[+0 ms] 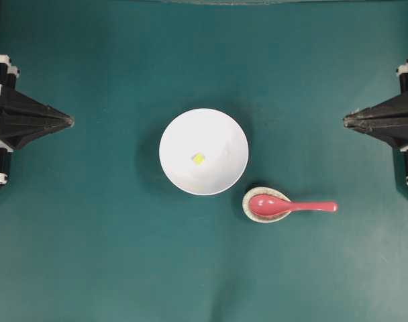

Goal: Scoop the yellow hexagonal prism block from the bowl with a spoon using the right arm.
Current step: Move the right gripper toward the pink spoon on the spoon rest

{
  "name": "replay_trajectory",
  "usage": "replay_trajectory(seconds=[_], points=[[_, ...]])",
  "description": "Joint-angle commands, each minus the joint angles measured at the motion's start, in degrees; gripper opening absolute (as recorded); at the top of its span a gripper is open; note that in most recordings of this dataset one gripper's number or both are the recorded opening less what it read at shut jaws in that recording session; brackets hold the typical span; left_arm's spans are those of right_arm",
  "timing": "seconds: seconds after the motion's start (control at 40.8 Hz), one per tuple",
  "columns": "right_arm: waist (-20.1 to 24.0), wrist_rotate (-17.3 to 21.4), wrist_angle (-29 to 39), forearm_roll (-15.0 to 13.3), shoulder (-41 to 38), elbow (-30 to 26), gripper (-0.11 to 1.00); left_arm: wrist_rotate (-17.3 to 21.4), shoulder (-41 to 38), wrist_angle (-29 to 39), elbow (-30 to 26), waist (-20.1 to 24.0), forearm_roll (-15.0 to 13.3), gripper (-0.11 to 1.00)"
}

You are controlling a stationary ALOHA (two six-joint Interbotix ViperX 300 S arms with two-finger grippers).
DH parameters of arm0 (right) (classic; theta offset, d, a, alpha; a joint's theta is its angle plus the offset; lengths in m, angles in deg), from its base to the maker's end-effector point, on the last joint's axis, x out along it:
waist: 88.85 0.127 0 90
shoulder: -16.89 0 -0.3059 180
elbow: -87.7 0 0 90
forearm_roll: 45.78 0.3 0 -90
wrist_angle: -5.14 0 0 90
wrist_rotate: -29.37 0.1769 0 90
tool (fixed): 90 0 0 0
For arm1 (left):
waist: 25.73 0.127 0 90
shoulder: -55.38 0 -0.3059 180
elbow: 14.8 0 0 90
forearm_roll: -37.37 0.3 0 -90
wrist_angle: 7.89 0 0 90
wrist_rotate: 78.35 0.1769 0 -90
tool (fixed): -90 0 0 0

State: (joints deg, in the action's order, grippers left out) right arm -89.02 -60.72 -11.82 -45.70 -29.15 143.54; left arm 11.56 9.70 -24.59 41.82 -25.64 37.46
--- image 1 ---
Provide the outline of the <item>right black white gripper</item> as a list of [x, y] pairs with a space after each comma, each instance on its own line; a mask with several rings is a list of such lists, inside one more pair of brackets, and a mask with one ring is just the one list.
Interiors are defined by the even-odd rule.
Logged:
[[397, 69], [401, 94], [343, 118], [344, 127], [400, 148], [408, 186], [408, 59]]

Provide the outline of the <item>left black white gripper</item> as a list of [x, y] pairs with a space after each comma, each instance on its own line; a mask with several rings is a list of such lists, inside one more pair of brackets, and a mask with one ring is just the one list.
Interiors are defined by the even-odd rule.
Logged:
[[14, 90], [19, 75], [10, 57], [0, 54], [0, 185], [8, 182], [14, 150], [74, 125], [71, 116]]

